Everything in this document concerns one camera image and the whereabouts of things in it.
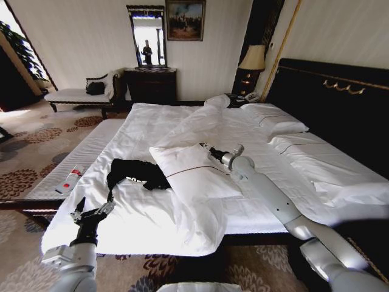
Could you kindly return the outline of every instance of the floral carpet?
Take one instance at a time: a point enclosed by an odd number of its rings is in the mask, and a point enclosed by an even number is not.
[[[23,198],[102,121],[98,109],[58,110],[42,100],[0,113],[0,126],[14,135],[0,144],[0,199]],[[57,271],[40,262],[42,234],[25,216],[0,211],[0,291],[48,291],[58,279]],[[237,283],[251,292],[307,291],[279,245],[221,246],[206,257],[100,254],[97,263],[98,291],[147,292],[188,281]]]

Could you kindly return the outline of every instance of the framed painting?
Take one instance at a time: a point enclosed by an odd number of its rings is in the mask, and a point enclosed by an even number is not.
[[[166,0],[168,41],[202,41],[205,0]]]

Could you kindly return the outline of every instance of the mirror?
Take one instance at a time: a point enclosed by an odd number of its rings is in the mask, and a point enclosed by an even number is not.
[[[139,67],[167,67],[164,6],[127,5]]]

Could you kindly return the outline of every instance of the green leaves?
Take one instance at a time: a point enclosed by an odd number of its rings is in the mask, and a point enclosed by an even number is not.
[[[34,55],[31,54],[32,50],[25,45],[25,42],[28,43],[29,41],[22,35],[12,31],[10,26],[2,21],[0,21],[0,31],[4,34],[31,77],[34,80],[44,79],[41,65],[33,60]]]

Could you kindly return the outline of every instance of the chaise lounge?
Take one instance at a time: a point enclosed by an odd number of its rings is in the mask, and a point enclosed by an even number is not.
[[[116,110],[125,99],[127,85],[122,73],[123,71],[116,70],[98,78],[87,78],[85,89],[62,89],[46,95],[44,99],[50,103],[55,113],[57,112],[56,104],[91,105],[101,107],[102,116],[106,119],[106,112]],[[104,83],[104,93],[98,95],[86,93],[92,82]]]

